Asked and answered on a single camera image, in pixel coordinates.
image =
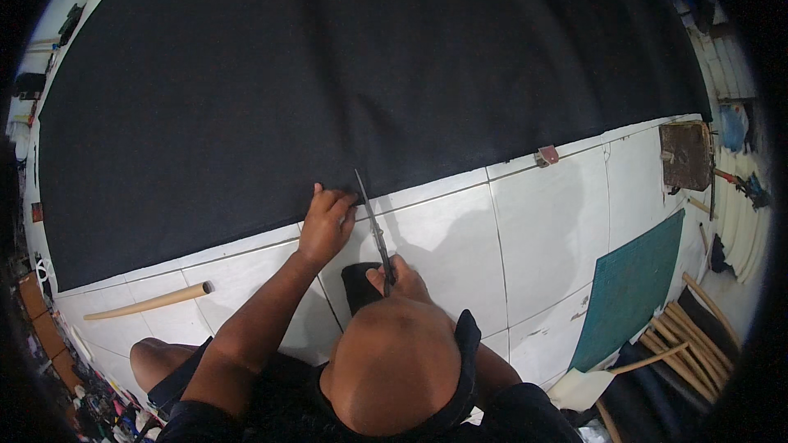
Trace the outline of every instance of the man's right hand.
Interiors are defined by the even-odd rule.
[[[391,288],[391,297],[404,297],[420,303],[434,304],[429,297],[427,284],[424,283],[424,279],[421,278],[419,272],[411,269],[408,263],[399,255],[389,257],[389,262],[392,265],[394,279],[396,280]],[[367,271],[367,280],[375,286],[375,289],[382,296],[385,280],[383,266],[380,266],[379,269],[369,269]]]

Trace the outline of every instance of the floor tile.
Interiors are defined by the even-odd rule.
[[[593,148],[490,188],[515,325],[588,284],[607,253],[605,155]]]
[[[486,345],[490,350],[506,359],[509,362],[509,330],[501,330],[498,333],[483,338],[481,343]]]
[[[547,391],[549,389],[552,389],[552,386],[555,385],[557,383],[557,381],[560,380],[561,377],[564,376],[565,374],[566,374],[566,370],[561,371],[556,376],[552,377],[551,379],[549,379],[549,380],[545,381],[544,383],[542,383],[541,385],[539,385],[539,388],[541,388],[541,389],[543,389],[545,391]]]
[[[455,319],[467,308],[486,333],[506,328],[498,236],[487,185],[442,196],[378,217],[389,254],[399,253],[424,278],[432,299]],[[320,273],[343,326],[350,320],[340,273],[352,263],[380,261],[369,222],[356,223],[350,241]]]
[[[152,337],[151,329],[143,316],[132,313],[103,320],[83,320],[82,316],[120,308],[134,302],[132,293],[125,284],[55,300],[66,322],[76,327],[82,339],[121,356],[128,356],[135,342]]]
[[[369,205],[372,207],[372,212],[374,212],[375,215],[379,215],[382,212],[390,212],[414,203],[428,201],[429,199],[434,199],[446,195],[447,193],[457,192],[458,190],[466,189],[486,181],[487,172],[485,169],[477,168],[473,171],[455,174],[434,182],[425,183],[424,185],[380,196],[369,201]],[[363,205],[360,205],[355,218],[358,221],[366,217],[367,209]]]
[[[523,381],[541,385],[566,370],[575,354],[591,285],[509,329],[511,366]]]
[[[660,132],[652,128],[610,143],[610,251],[655,227],[680,204],[662,181]]]
[[[138,281],[140,279],[144,279],[147,277],[153,277],[154,275],[166,274],[167,272],[177,271],[181,268],[181,264],[178,262],[178,259],[167,260],[166,262],[157,263],[156,265],[151,265],[150,267],[144,267],[141,269],[136,269],[135,271],[126,272],[124,275],[126,276],[126,282],[131,281]]]
[[[232,241],[231,243],[214,246],[210,249],[197,251],[178,259],[180,268],[192,267],[204,262],[222,259],[245,251],[261,249],[266,246],[298,238],[301,235],[299,226],[290,224],[276,230],[255,234],[254,236]]]
[[[182,290],[187,286],[181,271],[128,283],[137,303]],[[201,345],[213,335],[194,300],[143,311],[142,316],[156,339],[171,344]]]
[[[211,330],[217,332],[297,249],[298,244],[290,242],[184,269],[189,285],[212,284],[213,292],[196,300]],[[341,330],[318,281],[312,282],[295,313],[280,351],[311,364],[326,361]]]
[[[66,296],[74,296],[75,294],[81,294],[83,292],[102,290],[106,287],[123,284],[125,281],[126,281],[125,276],[123,274],[119,274],[109,279],[104,279],[103,281],[98,281],[98,282],[94,282],[93,284],[83,285],[81,287],[74,288],[73,290],[54,292],[52,297],[59,298]]]
[[[93,353],[93,367],[98,369],[105,377],[112,379],[122,389],[131,392],[142,404],[147,403],[147,394],[137,385],[132,372],[132,365],[128,358],[119,356],[115,352],[107,351],[95,344],[88,343]]]

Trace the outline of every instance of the cardboard tube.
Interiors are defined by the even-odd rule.
[[[695,293],[699,297],[701,297],[701,300],[703,300],[706,306],[708,306],[708,308],[712,310],[714,316],[717,317],[717,320],[719,320],[719,322],[723,324],[723,327],[725,327],[725,331],[727,331],[728,335],[730,335],[731,339],[733,339],[736,348],[741,351],[742,348],[739,346],[742,345],[742,342],[739,340],[738,335],[736,335],[736,331],[734,330],[734,327],[732,327],[731,324],[728,322],[728,319],[723,315],[723,312],[719,310],[719,308],[717,308],[717,305],[714,304],[712,298],[708,297],[708,294],[706,294],[706,292],[703,289],[701,289],[701,287],[697,284],[697,282],[695,282],[695,279],[692,279],[692,276],[690,276],[686,272],[682,274],[682,279],[684,279],[684,282],[687,283],[687,285],[690,287],[691,290],[695,291]]]
[[[665,324],[662,323],[660,319],[651,319],[651,324],[654,325],[656,331],[659,332],[662,337],[664,337],[665,340],[671,344],[676,345],[681,343],[681,341],[673,334],[673,332],[665,327]],[[708,388],[714,395],[717,395],[717,387],[712,383],[712,379],[706,375],[706,372],[703,370],[703,368],[701,368],[701,365],[698,364],[695,358],[693,358],[692,355],[687,351],[681,351],[679,355],[682,357],[682,359],[684,359],[684,362],[687,366],[689,366],[689,369],[695,373],[695,376],[701,380],[701,383],[703,383],[706,388]]]
[[[709,348],[715,356],[717,356],[717,359],[719,359],[719,361],[725,366],[725,369],[729,373],[734,370],[734,364],[730,359],[728,359],[728,356],[725,356],[722,350],[717,347],[717,344],[715,344],[714,341],[710,339],[703,330],[700,329],[700,327],[695,325],[695,322],[692,321],[690,316],[687,315],[686,311],[684,311],[684,308],[682,308],[680,304],[668,303],[667,307],[672,309],[678,315],[678,318],[683,320],[684,325],[687,326],[693,333],[695,333],[699,339],[703,340],[703,343],[706,345],[706,347]]]
[[[687,199],[687,202],[692,203],[695,207],[707,213],[709,216],[712,215],[712,209],[708,208],[708,205],[706,205],[705,203],[698,201],[695,197],[690,197],[689,199]]]
[[[665,324],[665,327],[675,333],[676,337],[689,342],[690,351],[695,355],[695,358],[701,362],[701,365],[706,369],[709,376],[712,377],[717,388],[722,390],[728,378],[728,372],[725,370],[722,363],[714,356],[714,353],[706,349],[703,340],[694,335],[681,320],[678,320],[673,310],[666,309],[665,314],[660,317],[660,320]]]
[[[601,399],[596,401],[596,408],[599,410],[599,415],[602,416],[602,422],[605,423],[605,428],[607,429],[607,434],[610,434],[611,441],[613,443],[623,443],[621,435],[618,434],[618,429],[616,429],[616,424],[613,423],[613,418],[605,405],[602,404]]]
[[[182,290],[168,292],[162,296],[144,300],[139,303],[130,304],[122,308],[115,308],[114,310],[102,311],[100,313],[91,313],[90,315],[83,316],[83,320],[101,320],[113,319],[116,316],[131,315],[132,313],[139,313],[141,311],[148,311],[154,308],[161,308],[168,304],[180,303],[185,300],[193,300],[201,296],[205,296],[211,292],[211,287],[207,282],[201,282]]]
[[[629,373],[632,370],[636,370],[638,368],[643,368],[644,366],[648,366],[651,363],[656,363],[657,361],[661,361],[668,356],[673,356],[676,352],[681,351],[682,349],[686,349],[689,346],[689,342],[684,342],[681,345],[677,345],[675,348],[661,352],[656,356],[651,356],[650,358],[643,359],[642,361],[637,361],[636,363],[627,364],[626,366],[622,366],[619,368],[613,368],[609,370],[613,374],[622,374],[622,373]]]
[[[658,338],[656,337],[656,334],[649,330],[646,330],[645,333],[641,336],[640,342],[654,354],[657,354],[664,350],[664,348],[660,346],[662,342],[659,342]],[[701,383],[700,380],[695,378],[695,375],[693,375],[690,372],[690,370],[684,365],[684,363],[676,359],[674,356],[669,356],[663,359],[663,361],[665,361],[665,363],[667,363],[668,366],[673,368],[673,370],[676,373],[678,373],[678,375],[681,376],[687,383],[689,383],[700,395],[702,395],[704,399],[708,400],[709,403],[714,404],[714,402],[716,401],[716,397],[714,396],[714,394],[712,394],[706,388],[706,386],[703,383]]]

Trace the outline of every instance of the clutter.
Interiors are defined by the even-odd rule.
[[[668,356],[673,356],[675,353],[686,349],[688,346],[689,343],[684,342],[656,356],[612,370],[582,373],[572,368],[557,381],[556,385],[552,386],[552,388],[547,391],[547,395],[550,397],[550,401],[553,402],[553,405],[558,409],[585,411],[594,405],[594,402],[599,399],[617,374],[643,368],[644,366],[648,366]]]

